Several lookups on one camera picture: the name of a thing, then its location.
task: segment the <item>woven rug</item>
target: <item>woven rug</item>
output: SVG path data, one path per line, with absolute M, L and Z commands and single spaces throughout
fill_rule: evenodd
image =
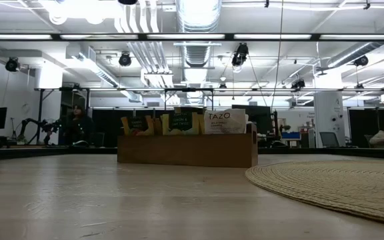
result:
M 317 161 L 256 166 L 245 176 L 266 190 L 384 221 L 384 161 Z

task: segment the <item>white pillar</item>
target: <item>white pillar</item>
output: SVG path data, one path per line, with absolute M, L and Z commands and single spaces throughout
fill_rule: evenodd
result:
M 340 89 L 343 87 L 341 72 L 330 70 L 326 75 L 315 78 L 316 88 Z M 318 148 L 323 147 L 321 132 L 331 132 L 337 137 L 340 146 L 345 146 L 345 121 L 343 97 L 340 91 L 318 92 L 314 94 L 315 133 Z
M 63 70 L 59 66 L 45 62 L 42 68 L 37 69 L 36 72 L 37 88 L 60 88 L 63 81 Z M 49 94 L 50 91 L 44 92 L 44 97 Z M 61 106 L 61 92 L 52 92 L 44 101 L 42 106 L 41 120 L 58 120 L 60 118 L 60 106 Z M 43 142 L 47 134 L 41 132 L 39 141 Z M 58 144 L 59 134 L 53 133 L 50 139 L 50 143 Z

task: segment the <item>tazo tea box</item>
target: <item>tazo tea box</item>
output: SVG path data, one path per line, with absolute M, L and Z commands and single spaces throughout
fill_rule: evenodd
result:
M 144 117 L 122 117 L 126 136 L 153 135 L 153 120 L 151 116 Z
M 244 133 L 247 126 L 245 109 L 206 111 L 205 134 Z
M 197 135 L 199 133 L 198 113 L 164 114 L 163 135 Z

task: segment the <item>wooden box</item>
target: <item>wooden box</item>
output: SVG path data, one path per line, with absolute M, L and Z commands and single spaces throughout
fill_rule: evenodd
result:
M 203 167 L 252 167 L 257 164 L 255 125 L 245 134 L 119 136 L 119 163 Z

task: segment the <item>table surface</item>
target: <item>table surface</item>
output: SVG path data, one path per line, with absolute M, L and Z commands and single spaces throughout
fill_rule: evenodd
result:
M 364 159 L 260 155 L 286 161 Z M 118 164 L 115 155 L 0 161 L 0 240 L 384 239 L 384 224 L 250 184 L 245 169 Z

